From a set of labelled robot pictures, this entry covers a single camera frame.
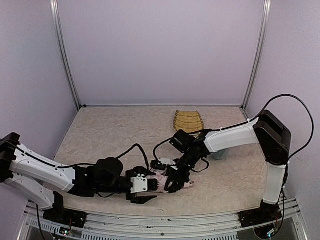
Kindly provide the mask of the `pink umbrella black lining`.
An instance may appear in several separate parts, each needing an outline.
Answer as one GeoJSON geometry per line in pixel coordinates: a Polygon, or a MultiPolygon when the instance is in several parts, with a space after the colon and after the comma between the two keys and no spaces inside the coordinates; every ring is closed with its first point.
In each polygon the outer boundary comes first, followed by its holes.
{"type": "Polygon", "coordinates": [[[163,193],[168,194],[169,192],[165,190],[165,184],[168,182],[169,186],[172,185],[171,182],[168,181],[168,176],[166,176],[166,170],[158,170],[158,169],[151,169],[152,173],[155,173],[155,175],[148,175],[146,178],[149,179],[156,179],[158,181],[158,187],[157,190],[148,190],[149,192],[155,192],[155,193],[163,193]]]}

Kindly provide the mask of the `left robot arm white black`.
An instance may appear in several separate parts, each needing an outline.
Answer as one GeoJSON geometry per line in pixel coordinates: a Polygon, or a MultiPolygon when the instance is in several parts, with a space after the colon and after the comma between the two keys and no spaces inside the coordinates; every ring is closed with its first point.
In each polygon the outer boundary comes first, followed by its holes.
{"type": "Polygon", "coordinates": [[[41,182],[82,198],[125,194],[128,201],[140,205],[154,199],[153,195],[138,196],[159,188],[159,181],[149,168],[138,166],[122,175],[123,169],[122,162],[114,157],[96,163],[58,163],[27,148],[15,132],[0,140],[1,183],[20,191],[47,212],[62,212],[64,199],[41,182]]]}

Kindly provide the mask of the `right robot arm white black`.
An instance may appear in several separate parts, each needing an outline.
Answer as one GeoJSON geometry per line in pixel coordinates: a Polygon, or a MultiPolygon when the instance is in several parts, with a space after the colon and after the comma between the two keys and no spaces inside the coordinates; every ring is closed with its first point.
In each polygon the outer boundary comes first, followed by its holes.
{"type": "Polygon", "coordinates": [[[200,159],[232,148],[258,145],[267,165],[265,190],[259,209],[277,212],[288,176],[291,138],[290,130],[269,110],[234,126],[203,130],[198,136],[179,130],[169,143],[182,153],[182,157],[169,170],[164,189],[169,193],[182,189],[200,159]]]}

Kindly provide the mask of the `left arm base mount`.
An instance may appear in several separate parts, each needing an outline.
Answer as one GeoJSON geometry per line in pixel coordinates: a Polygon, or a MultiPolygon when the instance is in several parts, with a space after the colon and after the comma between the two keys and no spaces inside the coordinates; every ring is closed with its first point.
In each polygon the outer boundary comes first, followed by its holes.
{"type": "Polygon", "coordinates": [[[49,209],[43,212],[43,218],[45,220],[81,229],[85,225],[87,215],[88,214],[84,211],[77,211],[72,209],[65,209],[63,212],[49,209]]]}

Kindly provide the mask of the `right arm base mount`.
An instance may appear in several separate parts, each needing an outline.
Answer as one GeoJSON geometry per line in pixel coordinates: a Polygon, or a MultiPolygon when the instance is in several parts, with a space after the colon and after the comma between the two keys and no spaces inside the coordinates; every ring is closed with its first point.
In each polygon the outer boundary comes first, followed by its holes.
{"type": "Polygon", "coordinates": [[[263,212],[259,208],[241,211],[238,213],[239,221],[242,228],[252,227],[268,222],[275,221],[282,218],[280,210],[276,210],[274,213],[269,211],[263,212]]]}

